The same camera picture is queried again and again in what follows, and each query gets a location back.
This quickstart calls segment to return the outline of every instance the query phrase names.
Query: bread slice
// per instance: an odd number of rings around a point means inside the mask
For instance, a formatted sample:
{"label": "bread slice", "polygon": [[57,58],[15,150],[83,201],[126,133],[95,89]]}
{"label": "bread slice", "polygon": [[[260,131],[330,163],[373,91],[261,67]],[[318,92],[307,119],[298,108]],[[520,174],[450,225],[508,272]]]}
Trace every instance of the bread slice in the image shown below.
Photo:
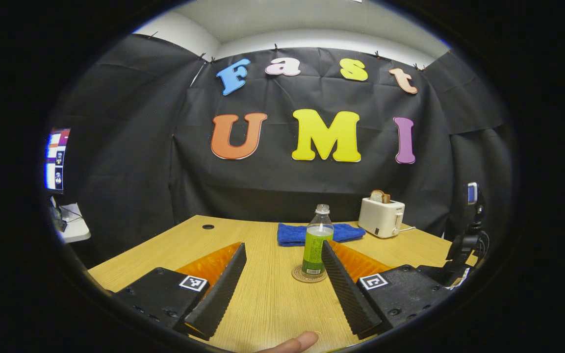
{"label": "bread slice", "polygon": [[372,194],[370,194],[370,200],[380,203],[390,203],[391,197],[389,196],[389,194],[385,194],[382,190],[372,190]]}

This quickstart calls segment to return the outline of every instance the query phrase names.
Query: purple letter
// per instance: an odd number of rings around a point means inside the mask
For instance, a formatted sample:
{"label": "purple letter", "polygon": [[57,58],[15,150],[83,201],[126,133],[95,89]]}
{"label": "purple letter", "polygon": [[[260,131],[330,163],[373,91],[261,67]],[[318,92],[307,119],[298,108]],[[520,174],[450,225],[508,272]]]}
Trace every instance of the purple letter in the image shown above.
{"label": "purple letter", "polygon": [[413,141],[411,139],[413,122],[407,118],[394,118],[394,123],[398,127],[398,154],[396,155],[396,161],[401,164],[415,163]]}

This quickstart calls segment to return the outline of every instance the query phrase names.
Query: computer screen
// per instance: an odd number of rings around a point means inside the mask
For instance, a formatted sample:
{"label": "computer screen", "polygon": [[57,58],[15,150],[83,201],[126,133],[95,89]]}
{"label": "computer screen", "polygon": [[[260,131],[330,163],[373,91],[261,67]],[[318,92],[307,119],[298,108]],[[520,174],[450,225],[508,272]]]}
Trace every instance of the computer screen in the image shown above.
{"label": "computer screen", "polygon": [[71,129],[52,129],[47,141],[45,187],[54,194],[62,194],[65,185],[65,149]]}

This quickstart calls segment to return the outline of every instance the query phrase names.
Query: white toaster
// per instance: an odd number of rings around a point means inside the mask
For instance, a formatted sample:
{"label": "white toaster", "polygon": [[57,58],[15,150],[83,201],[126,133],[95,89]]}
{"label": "white toaster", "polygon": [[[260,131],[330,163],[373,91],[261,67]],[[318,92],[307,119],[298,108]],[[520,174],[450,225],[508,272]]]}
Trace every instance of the white toaster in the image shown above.
{"label": "white toaster", "polygon": [[381,203],[366,197],[361,200],[359,227],[379,238],[393,237],[400,232],[403,215],[404,203]]}

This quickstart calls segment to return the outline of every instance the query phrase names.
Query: blue towel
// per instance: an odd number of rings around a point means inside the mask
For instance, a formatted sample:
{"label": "blue towel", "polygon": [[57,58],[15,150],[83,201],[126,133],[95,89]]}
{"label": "blue towel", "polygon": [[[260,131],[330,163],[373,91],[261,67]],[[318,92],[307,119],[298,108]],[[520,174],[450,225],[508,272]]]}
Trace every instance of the blue towel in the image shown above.
{"label": "blue towel", "polygon": [[[334,224],[333,240],[337,243],[363,238],[365,230],[354,228],[350,224]],[[278,223],[278,245],[304,246],[307,238],[307,226],[287,226]]]}

